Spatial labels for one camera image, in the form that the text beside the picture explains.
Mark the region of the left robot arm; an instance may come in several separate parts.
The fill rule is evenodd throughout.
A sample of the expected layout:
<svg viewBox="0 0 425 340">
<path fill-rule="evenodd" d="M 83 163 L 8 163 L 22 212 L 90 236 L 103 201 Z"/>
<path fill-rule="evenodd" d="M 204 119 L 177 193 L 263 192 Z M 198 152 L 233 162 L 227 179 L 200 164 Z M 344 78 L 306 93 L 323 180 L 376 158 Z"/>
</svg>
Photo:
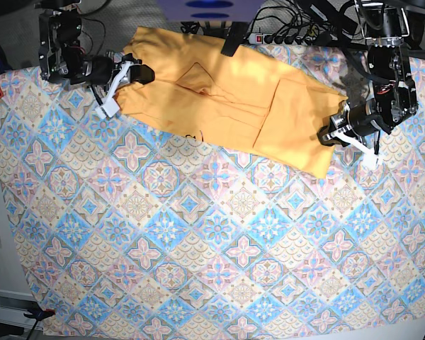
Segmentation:
<svg viewBox="0 0 425 340">
<path fill-rule="evenodd" d="M 318 140 L 327 147 L 352 145 L 377 166 L 381 136 L 391 135 L 419 107 L 404 41 L 410 35 L 407 15 L 385 1 L 347 1 L 340 9 L 328 1 L 307 1 L 305 8 L 334 27 L 344 57 L 373 87 L 373 97 L 364 104 L 341 104 Z"/>
</svg>

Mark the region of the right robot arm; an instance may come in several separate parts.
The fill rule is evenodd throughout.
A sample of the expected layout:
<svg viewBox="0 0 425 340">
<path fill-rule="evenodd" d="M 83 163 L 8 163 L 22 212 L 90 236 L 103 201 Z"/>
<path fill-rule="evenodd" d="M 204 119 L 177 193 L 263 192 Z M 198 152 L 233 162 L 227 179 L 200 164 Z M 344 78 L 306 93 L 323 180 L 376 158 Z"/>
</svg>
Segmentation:
<svg viewBox="0 0 425 340">
<path fill-rule="evenodd" d="M 87 85 L 98 107 L 96 115 L 104 120 L 120 112 L 114 95 L 132 83 L 142 85 L 155 80 L 153 69 L 131 53 L 112 50 L 104 55 L 91 54 L 81 46 L 82 20 L 79 1 L 39 1 L 35 4 L 43 12 L 39 15 L 40 48 L 38 57 L 42 80 L 60 84 Z"/>
</svg>

